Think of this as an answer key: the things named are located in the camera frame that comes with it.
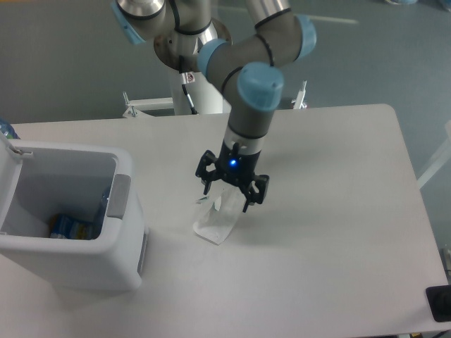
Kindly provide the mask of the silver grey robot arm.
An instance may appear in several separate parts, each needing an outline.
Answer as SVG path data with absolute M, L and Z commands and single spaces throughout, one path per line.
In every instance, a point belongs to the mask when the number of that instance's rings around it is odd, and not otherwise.
M 269 178 L 255 172 L 264 137 L 280 103 L 280 68 L 310 54 L 316 29 L 288 1 L 248 1 L 255 33 L 233 43 L 218 31 L 210 1 L 113 1 L 113 14 L 133 44 L 162 43 L 169 66 L 201 73 L 230 104 L 219 155 L 206 151 L 196 176 L 206 189 L 223 180 L 237 187 L 245 205 L 261 204 Z

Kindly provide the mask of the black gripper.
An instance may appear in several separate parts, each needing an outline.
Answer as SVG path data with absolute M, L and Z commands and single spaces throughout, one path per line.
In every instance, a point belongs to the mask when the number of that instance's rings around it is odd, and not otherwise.
M 245 197 L 242 212 L 246 213 L 249 206 L 262 204 L 266 198 L 270 177 L 257 175 L 255 169 L 260 152 L 251 155 L 239 154 L 234 148 L 229 148 L 225 142 L 221 145 L 219 157 L 206 150 L 199 160 L 195 176 L 204 185 L 203 194 L 208 194 L 211 183 L 224 179 L 226 182 L 239 186 Z

